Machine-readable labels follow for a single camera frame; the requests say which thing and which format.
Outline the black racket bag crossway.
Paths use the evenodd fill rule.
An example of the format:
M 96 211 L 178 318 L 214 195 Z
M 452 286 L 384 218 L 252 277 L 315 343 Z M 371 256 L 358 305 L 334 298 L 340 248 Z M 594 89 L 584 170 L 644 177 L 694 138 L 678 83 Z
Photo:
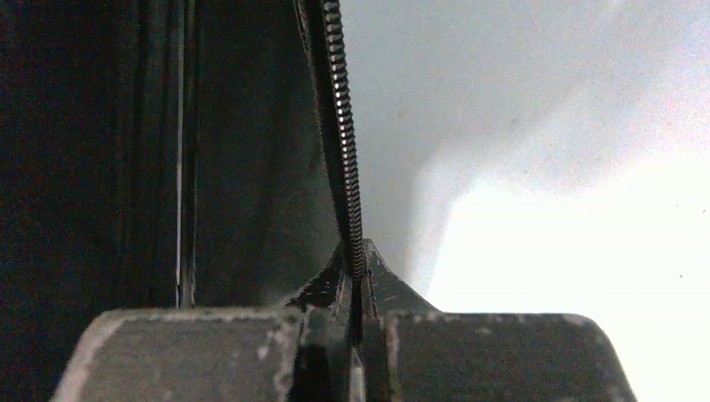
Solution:
M 1 398 L 115 310 L 276 307 L 363 235 L 338 1 L 1 4 Z

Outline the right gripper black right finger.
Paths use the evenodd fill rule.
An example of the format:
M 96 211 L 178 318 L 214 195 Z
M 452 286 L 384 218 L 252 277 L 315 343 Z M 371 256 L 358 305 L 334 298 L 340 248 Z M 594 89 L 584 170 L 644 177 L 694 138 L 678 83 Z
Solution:
M 363 283 L 369 401 L 633 401 L 605 332 L 570 313 L 446 313 L 386 265 L 372 241 Z

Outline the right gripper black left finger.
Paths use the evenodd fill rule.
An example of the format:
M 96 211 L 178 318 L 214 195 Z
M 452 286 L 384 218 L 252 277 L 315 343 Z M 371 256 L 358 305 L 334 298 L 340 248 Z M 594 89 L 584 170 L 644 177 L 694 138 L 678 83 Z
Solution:
M 56 401 L 347 401 L 342 251 L 276 307 L 115 310 L 82 334 Z

